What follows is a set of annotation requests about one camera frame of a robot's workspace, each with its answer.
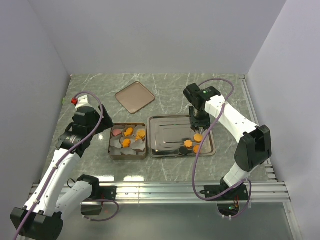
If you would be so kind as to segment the pink macaron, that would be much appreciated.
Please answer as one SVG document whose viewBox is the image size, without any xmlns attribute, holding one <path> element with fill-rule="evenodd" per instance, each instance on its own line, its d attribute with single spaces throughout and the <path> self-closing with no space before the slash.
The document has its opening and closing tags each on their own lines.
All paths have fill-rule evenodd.
<svg viewBox="0 0 320 240">
<path fill-rule="evenodd" d="M 119 129 L 119 128 L 115 128 L 115 129 L 112 131 L 112 135 L 113 135 L 114 137 L 119 136 L 119 135 L 121 135 L 121 134 L 122 134 L 122 130 Z"/>
</svg>

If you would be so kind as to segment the orange fish cookie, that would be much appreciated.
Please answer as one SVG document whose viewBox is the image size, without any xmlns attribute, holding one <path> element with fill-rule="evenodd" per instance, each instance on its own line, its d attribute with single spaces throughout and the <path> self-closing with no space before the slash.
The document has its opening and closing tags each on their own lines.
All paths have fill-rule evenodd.
<svg viewBox="0 0 320 240">
<path fill-rule="evenodd" d="M 129 138 L 124 138 L 122 141 L 122 147 L 123 148 L 128 148 L 131 145 L 131 140 Z"/>
<path fill-rule="evenodd" d="M 125 137 L 127 136 L 131 136 L 134 132 L 134 128 L 133 127 L 128 127 L 124 132 L 123 132 L 123 135 Z"/>
</svg>

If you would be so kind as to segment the black sandwich cookie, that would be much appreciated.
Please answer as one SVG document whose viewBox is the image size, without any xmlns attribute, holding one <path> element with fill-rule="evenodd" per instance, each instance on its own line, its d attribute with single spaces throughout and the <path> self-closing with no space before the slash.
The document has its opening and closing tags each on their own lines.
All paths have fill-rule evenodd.
<svg viewBox="0 0 320 240">
<path fill-rule="evenodd" d="M 181 146 L 181 147 L 178 149 L 178 154 L 179 154 L 180 156 L 186 156 L 186 155 L 189 154 L 189 150 L 188 150 L 187 147 Z"/>
</svg>

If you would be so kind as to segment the round sandwich cookie green top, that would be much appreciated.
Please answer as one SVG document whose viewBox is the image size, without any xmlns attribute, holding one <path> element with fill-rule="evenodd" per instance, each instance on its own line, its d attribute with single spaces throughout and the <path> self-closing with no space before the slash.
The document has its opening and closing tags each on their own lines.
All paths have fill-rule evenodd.
<svg viewBox="0 0 320 240">
<path fill-rule="evenodd" d="M 144 129 L 139 129 L 136 132 L 136 137 L 137 138 L 143 139 L 145 136 L 146 136 L 146 131 Z"/>
</svg>

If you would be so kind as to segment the rose gold tin lid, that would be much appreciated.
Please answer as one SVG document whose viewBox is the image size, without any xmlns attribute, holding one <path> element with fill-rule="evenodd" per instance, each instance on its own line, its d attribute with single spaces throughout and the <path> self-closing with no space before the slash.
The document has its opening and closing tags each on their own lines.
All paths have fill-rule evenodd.
<svg viewBox="0 0 320 240">
<path fill-rule="evenodd" d="M 155 96 L 139 81 L 117 92 L 115 98 L 130 114 L 137 113 L 155 100 Z"/>
</svg>

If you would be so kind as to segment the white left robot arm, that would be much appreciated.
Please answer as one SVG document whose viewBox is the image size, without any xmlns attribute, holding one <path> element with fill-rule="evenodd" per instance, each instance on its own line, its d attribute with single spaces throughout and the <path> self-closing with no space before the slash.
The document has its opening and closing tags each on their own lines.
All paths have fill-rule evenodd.
<svg viewBox="0 0 320 240">
<path fill-rule="evenodd" d="M 10 220 L 18 236 L 34 240 L 56 240 L 67 216 L 84 201 L 103 203 L 97 177 L 80 176 L 71 190 L 61 196 L 68 176 L 91 145 L 93 136 L 113 127 L 113 121 L 100 105 L 76 105 L 72 122 L 59 137 L 53 159 L 33 195 L 22 208 L 15 207 Z"/>
</svg>

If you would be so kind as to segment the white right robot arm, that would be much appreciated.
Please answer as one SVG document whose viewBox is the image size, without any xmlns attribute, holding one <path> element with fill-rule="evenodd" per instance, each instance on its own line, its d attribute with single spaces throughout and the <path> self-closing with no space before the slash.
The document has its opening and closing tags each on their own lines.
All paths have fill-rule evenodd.
<svg viewBox="0 0 320 240">
<path fill-rule="evenodd" d="M 244 117 L 212 86 L 200 89 L 193 83 L 184 89 L 183 94 L 191 104 L 189 120 L 192 130 L 204 130 L 203 138 L 206 139 L 213 127 L 220 123 L 237 142 L 235 163 L 220 180 L 219 193 L 204 198 L 206 201 L 220 197 L 231 200 L 250 173 L 271 157 L 271 131 L 266 125 L 258 126 Z"/>
</svg>

